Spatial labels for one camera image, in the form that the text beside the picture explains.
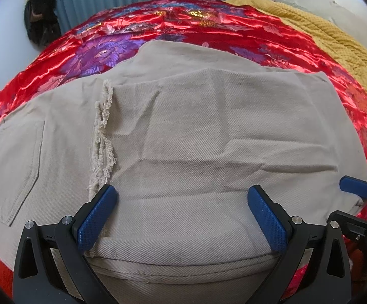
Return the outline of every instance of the purple flower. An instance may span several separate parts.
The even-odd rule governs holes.
[[[111,34],[96,37],[83,43],[62,68],[62,82],[73,77],[86,77],[100,73],[105,66],[114,67],[133,57],[144,40],[131,40],[131,34]]]
[[[234,52],[241,57],[247,58],[248,60],[252,60],[253,62],[256,62],[258,64],[261,64],[262,62],[264,62],[266,60],[265,55],[263,54],[258,54],[252,51],[249,51],[247,49],[244,48],[240,48],[240,47],[230,47],[231,50],[234,50]]]
[[[173,41],[173,42],[182,42],[184,39],[186,39],[186,36],[176,33],[163,33],[157,36],[156,38],[156,40]]]

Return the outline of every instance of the black bag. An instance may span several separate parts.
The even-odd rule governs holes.
[[[29,39],[39,47],[45,47],[61,36],[56,0],[28,0],[25,6],[25,26]]]

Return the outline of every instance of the bed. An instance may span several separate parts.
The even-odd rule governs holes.
[[[218,49],[262,66],[324,72],[367,159],[367,49],[331,22],[270,0],[155,0],[98,12],[53,42],[5,86],[0,123],[34,97],[104,73],[151,40]],[[367,205],[359,216],[367,219]],[[298,271],[288,295],[303,273]]]

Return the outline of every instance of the frayed edge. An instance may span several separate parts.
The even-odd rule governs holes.
[[[91,155],[91,178],[89,180],[89,201],[99,189],[109,182],[111,172],[117,160],[113,153],[113,145],[106,138],[106,126],[112,106],[113,87],[109,80],[103,82],[102,101],[95,103],[96,117],[93,133]]]

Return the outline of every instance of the silver screw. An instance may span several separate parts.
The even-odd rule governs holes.
[[[330,225],[333,229],[337,229],[339,227],[339,224],[335,221],[335,220],[332,220],[330,222]]]
[[[65,216],[61,219],[61,223],[63,223],[64,225],[68,225],[71,222],[72,222],[72,216]]]
[[[303,223],[303,219],[299,216],[293,216],[292,222],[295,223],[296,225],[300,225],[301,223]]]
[[[25,224],[25,228],[30,229],[34,226],[34,222],[32,220],[29,220],[26,224]]]

